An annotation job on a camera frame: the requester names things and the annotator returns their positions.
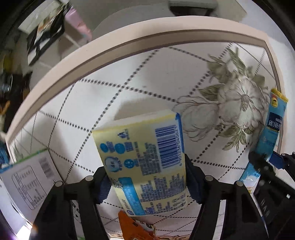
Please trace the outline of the blue white sachet packet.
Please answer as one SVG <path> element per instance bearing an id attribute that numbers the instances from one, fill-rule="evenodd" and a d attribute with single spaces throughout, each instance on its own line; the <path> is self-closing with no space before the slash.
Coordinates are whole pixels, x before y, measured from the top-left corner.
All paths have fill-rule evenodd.
<path id="1" fill-rule="evenodd" d="M 284 119 L 288 99 L 277 89 L 273 88 L 270 92 L 270 104 L 265 126 L 258 137 L 258 142 L 254 148 L 254 153 L 263 155 L 268 161 L 273 153 L 280 127 Z M 240 181 L 244 183 L 249 193 L 254 191 L 258 183 L 260 173 L 254 168 L 254 164 L 248 163 Z"/>

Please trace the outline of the yellow blue tissue pack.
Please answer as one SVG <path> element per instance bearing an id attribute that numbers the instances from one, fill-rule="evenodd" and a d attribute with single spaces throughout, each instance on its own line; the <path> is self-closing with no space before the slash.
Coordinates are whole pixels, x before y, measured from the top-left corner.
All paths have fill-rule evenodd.
<path id="1" fill-rule="evenodd" d="M 158 215 L 187 203 L 180 115 L 165 109 L 104 124 L 92 133 L 127 215 Z"/>

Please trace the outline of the orange snack packet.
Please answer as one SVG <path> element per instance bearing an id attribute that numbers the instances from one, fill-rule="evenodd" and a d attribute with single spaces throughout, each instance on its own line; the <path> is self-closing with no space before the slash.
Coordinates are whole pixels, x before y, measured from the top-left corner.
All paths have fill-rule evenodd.
<path id="1" fill-rule="evenodd" d="M 125 240 L 154 240 L 155 227 L 139 220 L 132 219 L 124 211 L 118 213 L 122 237 Z"/>

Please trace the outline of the open cardboard box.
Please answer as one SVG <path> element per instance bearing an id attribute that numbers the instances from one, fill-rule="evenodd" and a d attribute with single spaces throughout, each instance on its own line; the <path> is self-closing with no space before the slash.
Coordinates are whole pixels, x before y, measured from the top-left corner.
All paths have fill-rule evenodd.
<path id="1" fill-rule="evenodd" d="M 27 222 L 34 222 L 51 188 L 61 180 L 46 148 L 1 173 L 1 183 L 8 193 L 8 203 L 1 204 L 1 211 L 15 233 Z"/>

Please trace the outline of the patterned tablecloth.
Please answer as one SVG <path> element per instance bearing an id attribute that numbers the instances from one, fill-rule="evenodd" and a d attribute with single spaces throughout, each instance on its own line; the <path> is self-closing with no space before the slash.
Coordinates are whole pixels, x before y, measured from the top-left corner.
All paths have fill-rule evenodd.
<path id="1" fill-rule="evenodd" d="M 280 82 L 266 47 L 197 42 L 116 61 L 79 78 L 39 107 L 9 144 L 15 160 L 48 149 L 62 179 L 76 183 L 102 166 L 91 132 L 114 120 L 172 109 L 185 153 L 205 174 L 234 183 Z"/>

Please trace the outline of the pile of colourful clothes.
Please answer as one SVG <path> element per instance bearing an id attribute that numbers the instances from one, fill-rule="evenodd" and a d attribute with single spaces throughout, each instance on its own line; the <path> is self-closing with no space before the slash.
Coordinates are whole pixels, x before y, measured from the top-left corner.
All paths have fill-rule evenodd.
<path id="1" fill-rule="evenodd" d="M 32 71 L 23 74 L 22 67 L 13 70 L 13 56 L 7 54 L 1 62 L 1 131 L 8 132 L 13 118 L 30 92 Z"/>

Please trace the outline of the pink suitcase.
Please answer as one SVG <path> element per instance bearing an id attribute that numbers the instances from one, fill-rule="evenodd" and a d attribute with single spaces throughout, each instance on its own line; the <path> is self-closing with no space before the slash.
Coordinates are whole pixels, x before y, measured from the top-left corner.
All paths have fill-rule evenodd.
<path id="1" fill-rule="evenodd" d="M 91 42 L 93 35 L 91 30 L 82 20 L 77 10 L 71 6 L 69 11 L 65 14 L 65 20 L 73 28 L 75 28 L 88 42 Z"/>

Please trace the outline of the white padded chair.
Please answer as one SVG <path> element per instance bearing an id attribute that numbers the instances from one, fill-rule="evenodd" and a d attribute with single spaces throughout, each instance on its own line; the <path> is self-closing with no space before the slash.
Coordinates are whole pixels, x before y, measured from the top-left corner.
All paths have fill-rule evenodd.
<path id="1" fill-rule="evenodd" d="M 27 35 L 27 63 L 34 65 L 44 52 L 65 32 L 69 1 L 43 1 L 19 25 Z"/>

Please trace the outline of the grey chair front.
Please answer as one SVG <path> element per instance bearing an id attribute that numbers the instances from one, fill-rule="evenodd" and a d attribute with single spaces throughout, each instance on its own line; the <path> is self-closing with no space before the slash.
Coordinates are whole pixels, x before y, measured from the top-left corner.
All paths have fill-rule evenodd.
<path id="1" fill-rule="evenodd" d="M 216 0 L 169 1 L 169 10 L 175 16 L 210 16 L 217 7 Z"/>

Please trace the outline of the white board leaning on wall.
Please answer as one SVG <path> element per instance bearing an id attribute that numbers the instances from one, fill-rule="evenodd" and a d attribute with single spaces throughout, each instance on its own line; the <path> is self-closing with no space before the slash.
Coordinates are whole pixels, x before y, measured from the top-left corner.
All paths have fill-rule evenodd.
<path id="1" fill-rule="evenodd" d="M 230 1 L 230 19 L 240 22 L 247 15 L 247 12 L 242 8 L 238 1 Z"/>

